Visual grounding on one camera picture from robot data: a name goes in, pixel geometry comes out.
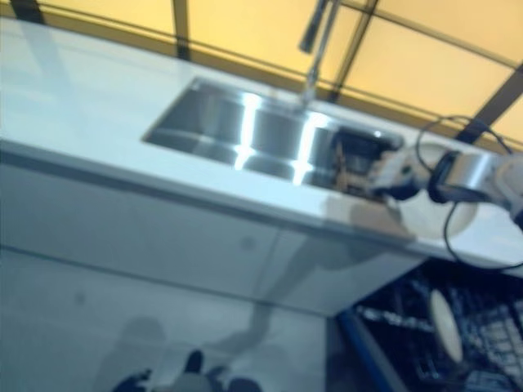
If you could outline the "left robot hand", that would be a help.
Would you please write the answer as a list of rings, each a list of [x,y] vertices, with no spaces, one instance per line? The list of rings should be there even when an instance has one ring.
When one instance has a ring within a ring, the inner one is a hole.
[[[114,388],[113,392],[146,392],[148,390],[147,383],[150,380],[152,371],[144,369],[136,372],[120,381]]]

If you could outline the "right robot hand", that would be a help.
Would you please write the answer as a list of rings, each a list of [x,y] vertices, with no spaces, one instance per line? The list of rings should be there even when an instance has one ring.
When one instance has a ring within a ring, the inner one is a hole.
[[[407,200],[427,187],[432,169],[407,149],[385,153],[369,172],[368,190],[372,194]]]

